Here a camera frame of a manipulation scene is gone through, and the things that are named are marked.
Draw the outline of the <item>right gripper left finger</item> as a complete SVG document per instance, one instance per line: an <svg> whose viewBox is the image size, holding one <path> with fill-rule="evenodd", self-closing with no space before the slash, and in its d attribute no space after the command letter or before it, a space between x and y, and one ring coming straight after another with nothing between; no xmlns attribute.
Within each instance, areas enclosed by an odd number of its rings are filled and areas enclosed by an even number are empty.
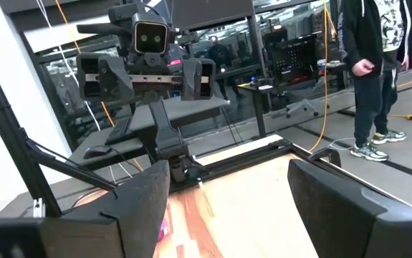
<svg viewBox="0 0 412 258"><path fill-rule="evenodd" d="M165 214L169 165L159 161L103 196L44 221L48 257L152 257Z"/></svg>

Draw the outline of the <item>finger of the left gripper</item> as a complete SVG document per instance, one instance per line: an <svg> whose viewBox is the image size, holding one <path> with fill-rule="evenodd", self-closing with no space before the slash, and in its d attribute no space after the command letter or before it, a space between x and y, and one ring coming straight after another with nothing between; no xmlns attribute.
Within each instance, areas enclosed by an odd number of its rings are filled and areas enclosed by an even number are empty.
<svg viewBox="0 0 412 258"><path fill-rule="evenodd" d="M113 102L135 97L124 59L109 54L80 53L76 56L80 96L92 102Z"/></svg>
<svg viewBox="0 0 412 258"><path fill-rule="evenodd" d="M182 69L182 101L211 99L215 82L215 62L211 59L184 59Z"/></svg>

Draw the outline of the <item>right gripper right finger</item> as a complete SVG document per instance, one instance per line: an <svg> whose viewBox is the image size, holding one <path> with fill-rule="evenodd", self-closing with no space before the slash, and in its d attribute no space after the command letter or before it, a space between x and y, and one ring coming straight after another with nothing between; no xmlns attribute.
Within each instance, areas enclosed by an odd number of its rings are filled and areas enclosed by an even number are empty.
<svg viewBox="0 0 412 258"><path fill-rule="evenodd" d="M412 207L300 160L287 179L319 257L412 258Z"/></svg>

